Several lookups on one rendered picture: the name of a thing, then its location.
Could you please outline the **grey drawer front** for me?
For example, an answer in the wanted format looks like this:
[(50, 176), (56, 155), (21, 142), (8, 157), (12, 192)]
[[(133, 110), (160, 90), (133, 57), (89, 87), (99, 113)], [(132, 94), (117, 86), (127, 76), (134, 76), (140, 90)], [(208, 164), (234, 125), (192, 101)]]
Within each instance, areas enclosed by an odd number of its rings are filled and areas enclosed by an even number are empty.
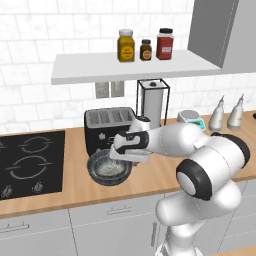
[[(73, 226), (109, 221), (112, 219), (131, 217), (140, 214), (154, 213), (156, 203), (163, 197), (163, 194), (158, 194), (120, 201), (112, 201), (108, 203), (81, 206), (71, 208), (69, 213)], [(121, 209), (123, 207), (132, 207), (132, 211), (123, 214), (107, 215), (107, 211), (111, 208)]]
[(0, 228), (29, 229), (0, 234), (0, 256), (77, 256), (67, 210), (0, 219)]

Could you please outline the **white wall shelf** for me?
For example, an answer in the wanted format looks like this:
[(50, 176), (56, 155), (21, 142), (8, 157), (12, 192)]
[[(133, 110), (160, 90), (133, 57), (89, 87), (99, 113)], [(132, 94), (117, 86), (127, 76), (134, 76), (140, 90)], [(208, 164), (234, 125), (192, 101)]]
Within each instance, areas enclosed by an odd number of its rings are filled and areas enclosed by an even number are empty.
[(58, 54), (51, 83), (53, 85), (89, 82), (110, 82), (171, 77), (219, 75), (221, 69), (188, 50), (176, 50), (171, 60), (142, 61), (139, 54), (134, 62), (120, 62), (117, 54)]

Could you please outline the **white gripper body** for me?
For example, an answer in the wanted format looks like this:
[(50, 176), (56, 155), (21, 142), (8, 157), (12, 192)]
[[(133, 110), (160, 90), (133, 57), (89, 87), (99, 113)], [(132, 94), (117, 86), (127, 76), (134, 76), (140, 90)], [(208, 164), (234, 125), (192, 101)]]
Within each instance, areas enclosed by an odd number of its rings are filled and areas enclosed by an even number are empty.
[(111, 147), (109, 157), (114, 160), (124, 160), (130, 162), (147, 162), (151, 153), (142, 149), (127, 150), (124, 154), (120, 154), (114, 147)]

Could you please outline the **red spice jar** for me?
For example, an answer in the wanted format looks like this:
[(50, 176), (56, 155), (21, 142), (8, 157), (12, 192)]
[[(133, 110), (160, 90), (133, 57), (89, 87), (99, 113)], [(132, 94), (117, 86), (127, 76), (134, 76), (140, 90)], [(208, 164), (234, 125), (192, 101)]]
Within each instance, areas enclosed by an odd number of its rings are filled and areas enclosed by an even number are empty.
[(172, 58), (173, 42), (173, 30), (171, 28), (160, 28), (156, 48), (156, 57), (159, 60), (170, 60)]

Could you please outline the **white and teal kitchen scale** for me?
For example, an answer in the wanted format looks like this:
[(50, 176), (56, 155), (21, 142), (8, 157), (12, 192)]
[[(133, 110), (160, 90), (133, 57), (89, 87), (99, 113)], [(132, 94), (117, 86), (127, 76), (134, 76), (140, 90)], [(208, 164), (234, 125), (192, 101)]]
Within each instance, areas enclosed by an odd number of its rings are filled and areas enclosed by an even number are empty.
[(203, 118), (194, 110), (182, 110), (178, 113), (177, 121), (182, 123), (192, 123), (200, 127), (201, 130), (206, 130), (206, 125)]

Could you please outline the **small brown spice jar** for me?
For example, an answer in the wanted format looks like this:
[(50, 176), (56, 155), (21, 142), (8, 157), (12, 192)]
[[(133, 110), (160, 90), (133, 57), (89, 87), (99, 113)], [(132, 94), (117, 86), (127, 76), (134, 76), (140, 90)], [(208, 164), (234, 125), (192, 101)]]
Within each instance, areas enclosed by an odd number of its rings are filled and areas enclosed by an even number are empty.
[(140, 59), (142, 61), (149, 61), (152, 55), (151, 41), (149, 39), (143, 39), (140, 46)]

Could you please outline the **black toaster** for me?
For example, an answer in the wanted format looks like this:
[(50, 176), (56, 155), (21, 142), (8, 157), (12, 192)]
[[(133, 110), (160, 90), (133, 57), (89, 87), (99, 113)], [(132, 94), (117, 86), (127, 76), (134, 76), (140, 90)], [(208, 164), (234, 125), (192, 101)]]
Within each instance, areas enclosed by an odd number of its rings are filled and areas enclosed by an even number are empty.
[(129, 130), (134, 117), (135, 113), (130, 107), (87, 110), (84, 113), (84, 131), (88, 155), (109, 149), (119, 131)]

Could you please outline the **grey base cabinet run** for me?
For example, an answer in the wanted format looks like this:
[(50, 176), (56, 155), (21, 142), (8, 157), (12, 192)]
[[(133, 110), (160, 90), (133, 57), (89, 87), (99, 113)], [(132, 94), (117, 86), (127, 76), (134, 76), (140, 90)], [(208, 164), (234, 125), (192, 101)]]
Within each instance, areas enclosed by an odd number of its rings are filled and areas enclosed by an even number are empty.
[(256, 246), (256, 179), (237, 185), (242, 194), (239, 207), (207, 220), (197, 233), (195, 244), (204, 255)]

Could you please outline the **grey wall socket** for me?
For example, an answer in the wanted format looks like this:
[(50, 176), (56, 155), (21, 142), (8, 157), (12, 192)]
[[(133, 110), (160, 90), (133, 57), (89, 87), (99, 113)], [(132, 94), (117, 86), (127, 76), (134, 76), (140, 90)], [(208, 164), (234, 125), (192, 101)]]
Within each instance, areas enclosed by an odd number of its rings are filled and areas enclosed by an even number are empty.
[(108, 82), (96, 82), (95, 83), (96, 98), (108, 98), (109, 97), (109, 83)]
[(111, 82), (111, 96), (112, 97), (123, 97), (124, 96), (124, 82), (123, 81), (112, 81)]

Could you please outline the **grey wall cabinet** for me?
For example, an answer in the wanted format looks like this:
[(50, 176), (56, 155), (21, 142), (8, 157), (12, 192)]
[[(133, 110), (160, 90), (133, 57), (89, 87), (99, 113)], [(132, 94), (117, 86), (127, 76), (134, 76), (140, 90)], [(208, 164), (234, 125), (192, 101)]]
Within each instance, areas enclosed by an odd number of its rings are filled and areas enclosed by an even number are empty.
[(223, 74), (256, 72), (256, 0), (239, 0)]

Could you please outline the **grey open cabinet door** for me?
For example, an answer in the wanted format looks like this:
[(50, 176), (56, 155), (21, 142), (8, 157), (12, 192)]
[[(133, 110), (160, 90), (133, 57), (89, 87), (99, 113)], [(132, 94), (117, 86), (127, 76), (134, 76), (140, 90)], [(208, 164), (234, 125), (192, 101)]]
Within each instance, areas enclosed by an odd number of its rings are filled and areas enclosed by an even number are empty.
[(187, 49), (221, 68), (238, 0), (194, 0)]

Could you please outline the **yellow spice jar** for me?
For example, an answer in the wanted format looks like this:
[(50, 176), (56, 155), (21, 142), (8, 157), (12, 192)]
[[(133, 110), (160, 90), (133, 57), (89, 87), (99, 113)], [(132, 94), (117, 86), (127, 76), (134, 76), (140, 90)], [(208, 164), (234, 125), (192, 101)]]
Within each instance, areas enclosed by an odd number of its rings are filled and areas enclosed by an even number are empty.
[(117, 56), (120, 62), (134, 61), (135, 42), (131, 29), (120, 29), (117, 41)]

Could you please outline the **dark grey bowl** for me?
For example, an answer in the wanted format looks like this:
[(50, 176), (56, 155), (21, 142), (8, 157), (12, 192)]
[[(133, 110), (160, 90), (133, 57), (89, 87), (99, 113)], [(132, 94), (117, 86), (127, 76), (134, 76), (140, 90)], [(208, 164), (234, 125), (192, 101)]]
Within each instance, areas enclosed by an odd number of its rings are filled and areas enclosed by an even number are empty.
[(131, 174), (132, 163), (113, 160), (109, 149), (95, 152), (89, 157), (87, 169), (91, 178), (103, 186), (115, 186), (123, 183)]

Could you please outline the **white squeeze bottle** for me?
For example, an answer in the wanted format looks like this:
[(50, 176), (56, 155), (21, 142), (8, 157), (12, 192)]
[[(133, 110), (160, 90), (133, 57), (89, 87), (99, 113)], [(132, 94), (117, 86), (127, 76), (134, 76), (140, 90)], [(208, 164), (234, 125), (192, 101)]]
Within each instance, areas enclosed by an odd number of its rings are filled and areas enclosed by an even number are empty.
[(229, 129), (236, 129), (241, 126), (243, 116), (243, 101), (244, 96), (241, 96), (235, 107), (232, 109), (227, 120), (227, 127)]
[(224, 98), (221, 98), (208, 122), (208, 127), (211, 131), (221, 130), (223, 125), (223, 116), (224, 116)]

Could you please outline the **white paper towel roll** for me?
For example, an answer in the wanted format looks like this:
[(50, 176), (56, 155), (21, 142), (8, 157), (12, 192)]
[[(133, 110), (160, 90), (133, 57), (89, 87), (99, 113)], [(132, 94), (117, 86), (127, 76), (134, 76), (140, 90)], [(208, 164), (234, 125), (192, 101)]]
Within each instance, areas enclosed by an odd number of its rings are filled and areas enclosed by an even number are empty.
[(161, 111), (163, 101), (162, 89), (147, 89), (144, 97), (144, 116), (151, 121), (150, 127), (160, 126)]

